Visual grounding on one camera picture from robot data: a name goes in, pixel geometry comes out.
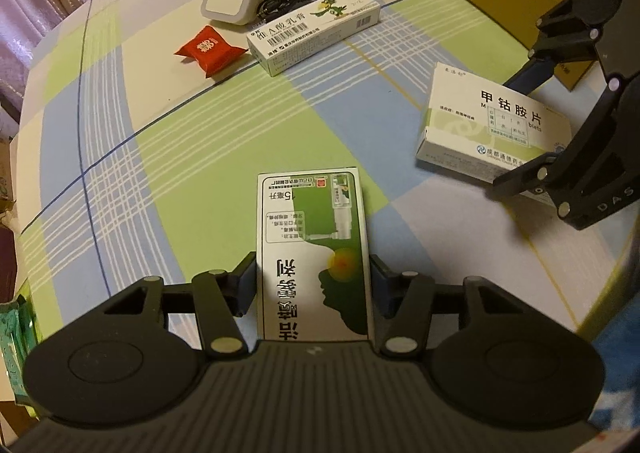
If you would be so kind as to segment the green white spray box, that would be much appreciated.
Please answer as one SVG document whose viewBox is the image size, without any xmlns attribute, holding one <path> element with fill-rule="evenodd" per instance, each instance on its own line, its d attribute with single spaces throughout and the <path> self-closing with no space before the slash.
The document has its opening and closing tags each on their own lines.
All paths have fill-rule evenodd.
<svg viewBox="0 0 640 453">
<path fill-rule="evenodd" d="M 257 286 L 262 339 L 372 338 L 369 246 L 356 168 L 258 176 Z"/>
</svg>

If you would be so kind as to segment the white medicine tablet box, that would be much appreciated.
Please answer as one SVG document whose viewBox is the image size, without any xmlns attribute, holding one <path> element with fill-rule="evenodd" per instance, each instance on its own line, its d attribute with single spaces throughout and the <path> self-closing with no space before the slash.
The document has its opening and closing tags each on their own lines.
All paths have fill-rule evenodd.
<svg viewBox="0 0 640 453">
<path fill-rule="evenodd" d="M 570 121 L 544 104 L 438 63 L 416 158 L 491 184 L 544 153 L 565 150 Z"/>
</svg>

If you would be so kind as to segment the checked tablecloth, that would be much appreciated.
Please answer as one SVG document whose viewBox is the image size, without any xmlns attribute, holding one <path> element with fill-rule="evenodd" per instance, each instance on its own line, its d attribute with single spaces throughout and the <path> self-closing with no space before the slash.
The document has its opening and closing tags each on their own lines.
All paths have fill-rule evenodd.
<svg viewBox="0 0 640 453">
<path fill-rule="evenodd" d="M 229 269 L 256 244 L 263 172 L 354 166 L 372 251 L 481 275 L 594 335 L 636 243 L 628 207 L 585 231 L 416 161 L 437 63 L 495 82 L 525 49 L 465 0 L 378 0 L 380 21 L 278 77 L 217 82 L 176 57 L 202 0 L 89 0 L 32 54 L 12 145 L 26 291 L 50 335 L 148 274 Z"/>
</svg>

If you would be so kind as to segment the green tissue pack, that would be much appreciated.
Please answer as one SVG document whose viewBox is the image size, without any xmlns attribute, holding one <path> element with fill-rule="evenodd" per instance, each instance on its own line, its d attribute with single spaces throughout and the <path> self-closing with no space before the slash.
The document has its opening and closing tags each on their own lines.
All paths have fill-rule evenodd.
<svg viewBox="0 0 640 453">
<path fill-rule="evenodd" d="M 26 392 L 23 369 L 29 352 L 38 345 L 36 317 L 32 303 L 22 294 L 1 305 L 1 355 L 17 405 L 36 417 Z"/>
</svg>

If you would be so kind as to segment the red snack packet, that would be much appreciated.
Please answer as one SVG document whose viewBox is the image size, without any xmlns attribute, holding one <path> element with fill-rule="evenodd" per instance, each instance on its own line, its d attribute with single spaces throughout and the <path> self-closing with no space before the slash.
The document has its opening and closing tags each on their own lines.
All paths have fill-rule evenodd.
<svg viewBox="0 0 640 453">
<path fill-rule="evenodd" d="M 246 52 L 247 49 L 229 44 L 213 26 L 207 25 L 175 54 L 197 62 L 205 77 L 210 78 Z"/>
</svg>

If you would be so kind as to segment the long white ointment box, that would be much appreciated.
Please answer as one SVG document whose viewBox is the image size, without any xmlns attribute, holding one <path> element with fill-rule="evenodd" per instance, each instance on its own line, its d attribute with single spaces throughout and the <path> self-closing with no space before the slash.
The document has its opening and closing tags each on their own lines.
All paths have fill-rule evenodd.
<svg viewBox="0 0 640 453">
<path fill-rule="evenodd" d="M 250 31 L 246 41 L 271 77 L 380 20 L 376 0 L 316 0 Z"/>
</svg>

